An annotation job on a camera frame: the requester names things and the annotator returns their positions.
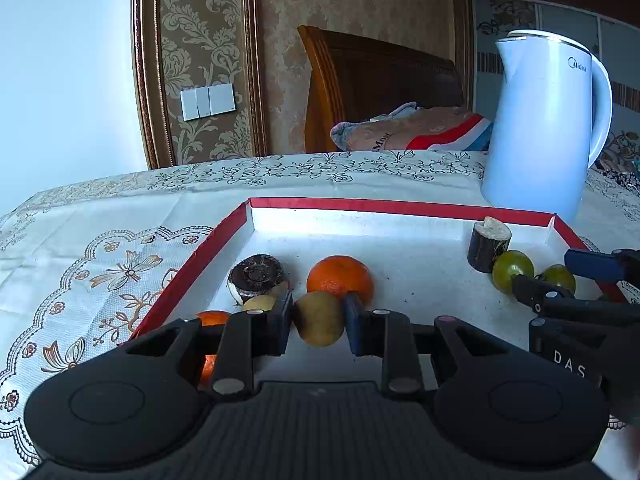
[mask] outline midea logo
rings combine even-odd
[[[587,68],[584,65],[581,65],[575,60],[575,57],[569,58],[569,66],[571,68],[577,68],[578,70],[582,70],[583,72],[587,72]]]

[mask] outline table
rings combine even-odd
[[[248,197],[487,205],[480,194],[485,157],[411,150],[273,155],[34,195],[0,218],[0,479],[20,478],[38,461],[22,421],[30,392],[126,341],[177,269]],[[590,170],[572,227],[601,251],[636,248],[640,197]],[[626,467],[637,464],[632,450]]]

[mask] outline brown wallpaper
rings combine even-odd
[[[162,70],[178,164],[251,156],[242,0],[160,0]],[[236,111],[184,122],[180,90],[233,83]]]
[[[260,0],[273,153],[304,152],[311,66],[298,25],[348,32],[452,57],[452,0]],[[391,110],[380,110],[388,113]]]

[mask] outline pillow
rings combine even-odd
[[[331,138],[343,151],[486,150],[493,124],[463,107],[420,108],[415,102],[364,123],[338,123]]]

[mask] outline kettle spout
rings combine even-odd
[[[524,43],[526,37],[517,36],[515,38],[504,38],[495,42],[495,46],[498,47],[500,57],[502,58],[502,64],[504,65],[504,78],[508,81],[520,63],[520,58],[524,52]]]

